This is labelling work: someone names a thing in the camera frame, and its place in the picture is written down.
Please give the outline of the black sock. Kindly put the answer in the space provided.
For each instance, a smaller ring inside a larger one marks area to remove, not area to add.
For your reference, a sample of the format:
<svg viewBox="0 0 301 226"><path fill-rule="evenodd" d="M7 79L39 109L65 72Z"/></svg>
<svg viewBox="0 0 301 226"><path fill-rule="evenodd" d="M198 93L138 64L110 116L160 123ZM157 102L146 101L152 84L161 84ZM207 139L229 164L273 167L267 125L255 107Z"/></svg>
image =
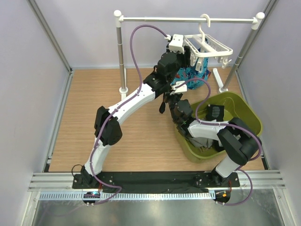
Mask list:
<svg viewBox="0 0 301 226"><path fill-rule="evenodd" d="M208 105L206 108L207 121L221 122L224 119L224 106L223 105Z"/></svg>
<svg viewBox="0 0 301 226"><path fill-rule="evenodd" d="M162 99L162 103L159 107L159 112L161 114L163 114L165 112L165 109L166 109L166 104L168 103L168 94L167 93L164 93L163 94L163 99Z"/></svg>

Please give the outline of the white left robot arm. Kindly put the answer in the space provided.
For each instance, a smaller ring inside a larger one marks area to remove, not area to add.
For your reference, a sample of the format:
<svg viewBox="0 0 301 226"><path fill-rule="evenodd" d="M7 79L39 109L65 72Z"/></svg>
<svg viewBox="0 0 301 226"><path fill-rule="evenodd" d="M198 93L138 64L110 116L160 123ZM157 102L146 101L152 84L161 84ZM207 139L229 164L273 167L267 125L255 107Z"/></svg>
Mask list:
<svg viewBox="0 0 301 226"><path fill-rule="evenodd" d="M95 119L95 143L88 161L80 171L80 182L88 187L95 188L99 185L98 174L102 172L104 160L110 148L122 138L121 124L135 111L163 96L163 103L169 100L175 103L182 97L179 90L185 85L172 85L181 68L190 65L190 49L185 46L184 52L166 50L154 66L154 70L143 81L137 90L117 104L105 108L98 108Z"/></svg>

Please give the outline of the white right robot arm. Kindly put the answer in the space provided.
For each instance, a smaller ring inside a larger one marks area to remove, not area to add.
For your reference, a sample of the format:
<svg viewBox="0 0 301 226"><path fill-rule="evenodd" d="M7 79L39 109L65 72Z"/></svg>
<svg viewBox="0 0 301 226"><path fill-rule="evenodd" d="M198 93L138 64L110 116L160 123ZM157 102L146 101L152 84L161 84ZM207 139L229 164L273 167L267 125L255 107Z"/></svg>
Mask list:
<svg viewBox="0 0 301 226"><path fill-rule="evenodd" d="M168 104L171 117L179 134L196 147L212 146L217 143L227 156L212 170L212 182L224 186L231 173L246 165L254 154L262 150L260 139L240 118L223 119L223 106L207 105L205 119L198 117L187 99L181 94L166 93L159 111Z"/></svg>

